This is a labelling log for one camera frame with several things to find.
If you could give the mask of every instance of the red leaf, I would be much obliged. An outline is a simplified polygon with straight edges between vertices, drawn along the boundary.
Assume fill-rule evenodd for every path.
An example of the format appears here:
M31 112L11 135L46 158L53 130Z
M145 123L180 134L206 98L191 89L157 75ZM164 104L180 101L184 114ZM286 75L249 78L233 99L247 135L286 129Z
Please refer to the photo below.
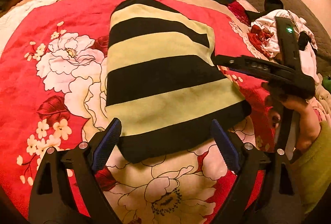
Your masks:
M55 122L60 122L61 119L68 120L70 112L64 104L64 97L54 95L44 101L37 110L39 117L47 119L47 123L53 126Z
M105 57L107 57L107 53L108 53L108 36L101 36L99 37L93 44L93 46L91 46L91 49L97 49L99 51L101 51Z
M112 176L107 167L101 171L98 171L95 174L95 179L103 191L110 191L116 184L115 178Z

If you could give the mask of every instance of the bed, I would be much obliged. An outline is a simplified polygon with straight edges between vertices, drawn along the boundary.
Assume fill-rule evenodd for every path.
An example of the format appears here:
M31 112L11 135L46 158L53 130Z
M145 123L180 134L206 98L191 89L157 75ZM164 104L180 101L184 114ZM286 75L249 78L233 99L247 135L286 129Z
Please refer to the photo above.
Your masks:
M4 189L0 196L1 203L15 218L13 223L24 223L20 214L28 216L29 193L45 149L49 146L58 150L73 148L105 128L103 81L109 18L123 1L23 0L2 17L0 106L6 109L0 112L3 156L0 184ZM226 6L213 0L156 1L212 27L216 54L265 58L249 42L248 26ZM319 46L318 72L329 74L329 35L300 0L282 1L286 9L307 21ZM247 10L263 11L264 0L238 2ZM75 43L75 47L66 47L70 42ZM58 57L62 57L61 47L82 56L78 68L73 68L69 60L57 63ZM274 133L267 121L264 107L267 92L260 88L261 81L227 68L220 69L252 106L250 117L232 131L245 142L265 151L272 150ZM88 215L74 175L70 170L67 172L78 209ZM209 223L236 176L227 169L215 142L208 140L193 149L137 164L129 163L116 149L96 178L123 223L145 224L155 220L158 223ZM262 180L260 173L250 202L257 197Z

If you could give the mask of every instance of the white cloth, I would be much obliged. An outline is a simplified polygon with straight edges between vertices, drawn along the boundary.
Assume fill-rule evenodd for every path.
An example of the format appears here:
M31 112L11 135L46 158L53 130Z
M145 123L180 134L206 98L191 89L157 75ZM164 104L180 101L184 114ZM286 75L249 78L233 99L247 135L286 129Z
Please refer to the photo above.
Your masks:
M296 14L291 12L290 10L274 10L268 13L265 16L262 16L252 22L251 26L257 25L262 30L273 33L274 35L268 39L267 45L263 46L263 49L271 54L271 57L275 57L279 52L279 44L277 37L277 28L276 28L276 20L275 17L282 17L291 19L293 24L293 29L297 38L301 32L305 32L311 39L311 44L308 43L304 51L299 51L300 61L301 61L301 69L302 72L306 75L314 78L316 83L319 83L319 79L317 77L317 67L316 67L316 56L312 48L317 50L317 45L315 41L314 34L311 30L305 25L306 21L303 18L299 18Z
M0 57L8 40L21 21L36 7L51 5L58 0L32 0L17 6L0 18Z

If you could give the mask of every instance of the red floral blanket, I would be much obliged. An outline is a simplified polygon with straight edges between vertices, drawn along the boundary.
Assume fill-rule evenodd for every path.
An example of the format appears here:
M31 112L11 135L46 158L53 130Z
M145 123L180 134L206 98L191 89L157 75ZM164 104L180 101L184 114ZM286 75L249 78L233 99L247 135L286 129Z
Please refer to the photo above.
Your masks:
M108 122L106 61L110 14L124 0L64 0L34 9L11 36L0 59L0 183L27 217L29 195L45 150L71 149ZM157 0L211 26L216 54L251 55L240 29L217 11L175 0ZM268 150L261 81L222 68L248 102L251 117L234 127L244 141ZM79 210L88 214L72 171ZM117 148L97 180L124 223L209 223L235 175L214 141L177 154L128 163ZM251 201L261 185L259 174Z

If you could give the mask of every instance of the red fabric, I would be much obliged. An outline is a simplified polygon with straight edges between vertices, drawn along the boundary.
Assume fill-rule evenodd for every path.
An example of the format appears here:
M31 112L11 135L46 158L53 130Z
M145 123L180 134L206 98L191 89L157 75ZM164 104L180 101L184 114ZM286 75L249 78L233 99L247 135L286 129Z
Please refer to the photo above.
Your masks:
M87 119L68 112L63 103L62 92L45 90L43 80L36 75L36 62L27 61L24 55L35 52L40 43L48 44L54 32L54 25L66 21L65 28L69 33L89 35L96 40L94 49L107 51L110 15L114 8L124 0L64 0L53 5L34 9L19 25L8 41L0 59L0 184L18 210L27 217L31 186L22 184L20 176L34 179L36 175L36 159L38 156L28 154L27 138L36 135L36 123L46 119L50 128L47 135L54 132L52 123L66 119L72 129L69 139L61 143L61 148L73 148L82 141L82 127ZM216 54L230 56L249 55L243 39L232 30L231 19L217 11L203 7L188 5L175 0L157 0L180 11L186 17L205 23L215 31ZM273 133L268 126L267 110L264 99L267 92L261 88L261 80L228 71L227 74L241 77L240 90L252 106L252 120L255 135L261 136L263 146L267 143L272 147ZM17 156L23 157L23 164L17 164ZM114 179L107 170L100 171L96 176L102 189L109 190L114 185ZM223 204L235 176L228 172L221 177L216 185L215 194L208 202L215 202L215 212ZM262 174L260 173L251 197L252 202L259 193ZM74 176L70 178L72 191L80 212L88 214L75 184ZM209 222L213 215L207 217Z
M247 26L251 25L245 12L245 8L241 4L237 1L233 1L231 4L228 4L227 7L241 23L244 23Z
M251 44L264 56L271 57L271 54L264 49L267 45L268 39L273 36L273 34L263 31L259 26L253 25L251 32L247 33L248 39Z

